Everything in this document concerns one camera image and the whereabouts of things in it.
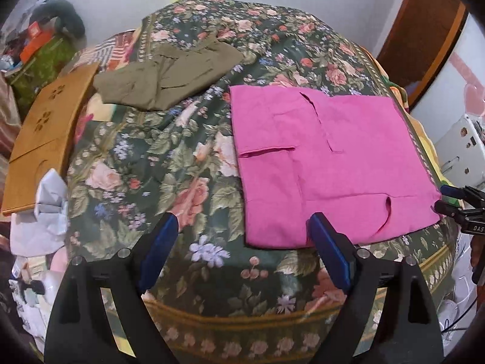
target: folded fabric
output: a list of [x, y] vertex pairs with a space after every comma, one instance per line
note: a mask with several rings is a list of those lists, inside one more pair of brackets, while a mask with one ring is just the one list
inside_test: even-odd
[[64, 246], [67, 231], [67, 186], [53, 168], [40, 180], [33, 211], [12, 214], [10, 249], [34, 257]]
[[430, 226], [440, 193], [392, 99], [307, 88], [231, 86], [246, 241], [312, 245], [306, 221], [323, 212], [354, 244]]
[[93, 84], [103, 102], [166, 110], [214, 84], [243, 59], [241, 52], [217, 41], [215, 35], [190, 51], [162, 43], [152, 55], [152, 60], [96, 75]]

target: striped cloth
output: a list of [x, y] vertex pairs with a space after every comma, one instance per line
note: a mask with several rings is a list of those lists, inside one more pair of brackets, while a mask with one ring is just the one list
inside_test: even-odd
[[96, 46], [79, 51], [74, 57], [78, 57], [78, 60], [73, 68], [82, 64], [99, 62], [100, 72], [114, 70], [122, 62], [127, 49], [130, 47], [134, 32], [134, 30], [129, 30], [119, 33]]

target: floral bedsheet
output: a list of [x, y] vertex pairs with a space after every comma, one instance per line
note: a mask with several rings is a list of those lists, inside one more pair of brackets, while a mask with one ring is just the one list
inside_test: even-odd
[[[107, 121], [91, 120], [95, 113], [81, 119], [68, 171], [69, 255], [108, 258], [173, 212], [181, 233], [144, 300], [180, 362], [305, 363], [345, 295], [313, 249], [244, 244], [229, 86], [312, 87], [331, 96], [389, 96], [401, 106], [402, 99], [365, 50], [311, 14], [272, 5], [180, 0], [143, 20], [130, 60], [150, 59], [159, 42], [189, 49], [211, 32], [244, 60], [207, 91], [164, 112], [113, 106], [109, 118], [100, 119]], [[425, 134], [416, 134], [419, 123], [401, 111], [423, 167], [438, 184]], [[456, 225], [442, 219], [367, 248], [397, 261], [415, 256], [438, 304], [451, 286], [456, 235]], [[112, 299], [108, 291], [103, 295], [126, 349]], [[384, 297], [379, 290], [357, 351], [370, 346]]]

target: wooden door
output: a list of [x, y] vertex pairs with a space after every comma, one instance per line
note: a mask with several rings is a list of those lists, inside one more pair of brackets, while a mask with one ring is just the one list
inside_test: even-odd
[[416, 103], [446, 61], [464, 24], [460, 0], [403, 0], [378, 56], [389, 79]]

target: orange box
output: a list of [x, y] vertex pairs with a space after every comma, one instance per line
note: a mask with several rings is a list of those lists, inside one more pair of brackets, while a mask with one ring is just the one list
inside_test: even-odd
[[47, 42], [50, 41], [52, 35], [54, 33], [52, 31], [41, 31], [39, 35], [33, 38], [25, 47], [22, 52], [20, 52], [20, 60], [22, 63], [28, 62], [28, 60], [32, 57], [32, 55], [37, 52], [42, 46], [44, 46]]
[[33, 22], [29, 27], [27, 27], [27, 32], [30, 39], [37, 37], [41, 33], [39, 24], [37, 22]]

